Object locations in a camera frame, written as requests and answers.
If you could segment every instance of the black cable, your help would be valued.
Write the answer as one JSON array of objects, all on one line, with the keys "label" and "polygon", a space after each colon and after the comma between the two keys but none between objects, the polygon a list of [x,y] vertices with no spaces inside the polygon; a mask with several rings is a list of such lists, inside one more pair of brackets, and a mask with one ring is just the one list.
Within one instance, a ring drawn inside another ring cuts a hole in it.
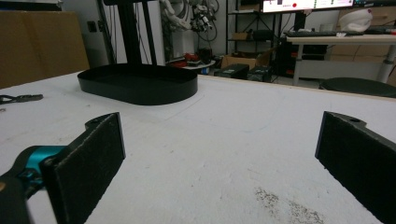
[{"label": "black cable", "polygon": [[113,22],[114,22],[114,49],[115,49],[115,56],[114,56],[114,59],[116,60],[116,63],[117,63],[117,60],[118,60],[118,49],[117,49],[117,25],[116,25],[116,9],[115,9],[115,7],[114,6],[112,6],[112,9],[113,9]]},{"label": "black cable", "polygon": [[218,1],[218,0],[215,0],[215,2],[216,2],[216,4],[218,5],[218,7],[217,7],[217,9],[213,9],[213,12],[214,12],[214,13],[218,12],[218,11],[219,11],[219,8],[220,8],[220,6],[219,6],[219,1]]},{"label": "black cable", "polygon": [[392,75],[392,73],[393,73],[393,71],[395,70],[395,68],[396,68],[396,65],[394,65],[394,66],[393,66],[393,68],[392,68],[392,70],[390,71],[390,73],[389,73],[389,76],[388,76],[388,77],[390,77],[390,75]]},{"label": "black cable", "polygon": [[[209,39],[209,32],[206,33],[206,38]],[[210,41],[207,41],[207,44],[212,49],[212,46],[210,45]]]},{"label": "black cable", "polygon": [[216,26],[216,24],[214,22],[212,22],[212,23],[213,23],[213,27],[215,29],[215,36],[213,38],[209,39],[208,34],[206,34],[206,39],[205,39],[199,35],[199,32],[197,32],[199,38],[203,39],[204,41],[209,42],[209,41],[214,41],[218,37],[218,27]]},{"label": "black cable", "polygon": [[356,55],[358,54],[358,51],[359,51],[360,48],[361,48],[361,45],[358,46],[358,48],[356,49],[355,53],[353,54],[352,62],[355,61]]},{"label": "black cable", "polygon": [[[110,31],[109,31],[110,34],[109,34],[109,38],[110,38],[110,43],[112,45],[113,44],[113,41],[112,41],[112,38],[113,38],[113,22],[114,22],[113,21],[113,14],[115,14],[114,6],[108,7],[108,13],[110,15]],[[114,59],[115,63],[117,63],[117,40],[115,41],[115,46],[113,46],[112,52],[113,52],[113,59]]]},{"label": "black cable", "polygon": [[278,78],[279,78],[279,75],[276,74],[276,77],[275,77],[274,79],[271,80],[271,83],[274,83]]},{"label": "black cable", "polygon": [[165,48],[165,53],[168,53],[165,54],[165,60],[167,62],[170,61],[173,52],[173,43],[171,41],[172,38],[171,34],[172,32],[170,31],[170,22],[169,21],[163,22],[163,44]]},{"label": "black cable", "polygon": [[384,24],[382,24],[382,25],[387,25],[387,24],[389,24],[389,23],[391,23],[391,22],[396,22],[396,20],[388,21],[388,22],[386,22],[386,23],[384,23]]},{"label": "black cable", "polygon": [[290,18],[291,18],[291,13],[289,14],[288,20],[286,21],[285,25],[280,30],[281,34],[283,34],[283,30],[285,30],[286,26],[289,24]]},{"label": "black cable", "polygon": [[135,16],[137,18],[137,32],[139,33],[139,41],[138,42],[142,46],[143,52],[145,54],[146,62],[149,63],[149,58],[148,58],[148,55],[146,53],[146,48],[145,48],[145,45],[143,44],[143,39],[142,39],[142,35],[141,35],[141,32],[140,32],[140,13],[139,13],[139,6],[137,4],[135,4],[135,7],[134,7],[134,14],[135,14]]},{"label": "black cable", "polygon": [[181,9],[180,13],[177,14],[177,17],[180,19],[184,19],[184,21],[186,21],[187,20],[186,15],[188,15],[189,11],[190,11],[190,7],[188,1],[183,0],[183,9]]}]

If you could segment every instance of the metal shelving unit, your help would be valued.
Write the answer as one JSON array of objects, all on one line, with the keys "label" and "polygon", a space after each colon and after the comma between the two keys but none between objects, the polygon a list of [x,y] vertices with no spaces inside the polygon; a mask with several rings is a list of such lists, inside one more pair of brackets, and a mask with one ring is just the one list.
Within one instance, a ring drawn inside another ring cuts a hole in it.
[{"label": "metal shelving unit", "polygon": [[[248,40],[235,40],[231,39],[229,37],[230,35],[230,17],[234,17],[234,31],[235,32],[246,32],[248,29],[252,29],[253,27],[255,30],[259,30],[261,24],[264,25],[264,27],[267,30],[272,30],[274,31],[276,29],[276,14],[264,14],[259,11],[252,11],[252,12],[237,12],[239,8],[239,2],[240,0],[235,0],[235,6],[233,11],[229,11],[229,0],[226,1],[226,53],[229,53],[229,43],[233,42],[234,49],[238,50],[238,43],[241,42],[250,42],[252,44],[255,44],[255,51],[258,52],[258,44],[260,42],[270,42],[271,43],[271,48],[274,46],[274,38],[273,37],[271,40],[253,40],[253,39],[248,39]],[[267,23],[263,20],[265,17],[272,16],[272,27],[269,27]],[[245,21],[250,21],[247,25],[244,27],[239,27],[240,25],[238,24],[239,20],[245,20]]]}]

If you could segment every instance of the desk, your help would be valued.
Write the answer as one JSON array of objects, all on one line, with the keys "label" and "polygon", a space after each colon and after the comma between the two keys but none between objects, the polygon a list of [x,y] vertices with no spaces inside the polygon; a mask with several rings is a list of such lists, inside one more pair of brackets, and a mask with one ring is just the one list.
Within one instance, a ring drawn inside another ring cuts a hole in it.
[{"label": "desk", "polygon": [[[396,56],[396,35],[355,35],[355,36],[323,36],[323,37],[287,37],[287,41],[292,44],[299,45],[297,54],[293,85],[298,84],[298,79],[301,74],[302,68],[302,56],[304,45],[390,45],[387,59],[382,63],[380,69],[377,69],[376,80],[386,83],[388,75],[391,72],[393,66],[393,60]],[[323,71],[333,71],[335,74],[339,73],[340,68],[344,67],[348,63],[330,64],[329,62],[315,61],[312,67],[315,67],[315,71],[319,74]],[[361,63],[361,69],[371,69],[370,64]],[[348,71],[348,73],[357,73],[357,71]]]},{"label": "desk", "polygon": [[[323,111],[362,119],[396,142],[396,100],[221,77],[170,105],[80,90],[77,74],[0,90],[0,174],[34,145],[68,145],[92,118],[120,112],[126,159],[87,223],[379,223],[315,158]],[[55,223],[47,192],[29,201]]]}]

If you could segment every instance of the monitor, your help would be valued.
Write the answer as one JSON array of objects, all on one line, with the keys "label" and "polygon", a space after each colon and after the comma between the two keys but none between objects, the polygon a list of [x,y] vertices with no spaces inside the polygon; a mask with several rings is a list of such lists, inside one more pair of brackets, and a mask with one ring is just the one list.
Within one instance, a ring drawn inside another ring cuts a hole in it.
[{"label": "monitor", "polygon": [[392,7],[396,0],[354,0],[353,7]]},{"label": "monitor", "polygon": [[352,7],[352,0],[264,0],[262,12],[297,12]]}]

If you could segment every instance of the floor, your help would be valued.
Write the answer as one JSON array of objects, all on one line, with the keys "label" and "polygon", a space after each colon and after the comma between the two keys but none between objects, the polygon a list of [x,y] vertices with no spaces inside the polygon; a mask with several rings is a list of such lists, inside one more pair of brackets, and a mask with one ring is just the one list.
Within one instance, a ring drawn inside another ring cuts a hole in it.
[{"label": "floor", "polygon": [[[312,88],[312,89],[318,89],[319,82],[320,82],[320,79],[310,79],[310,78],[301,79],[300,78],[300,80],[298,81],[298,86]],[[292,86],[293,78],[292,77],[273,77],[273,83],[280,84],[280,85]]]}]

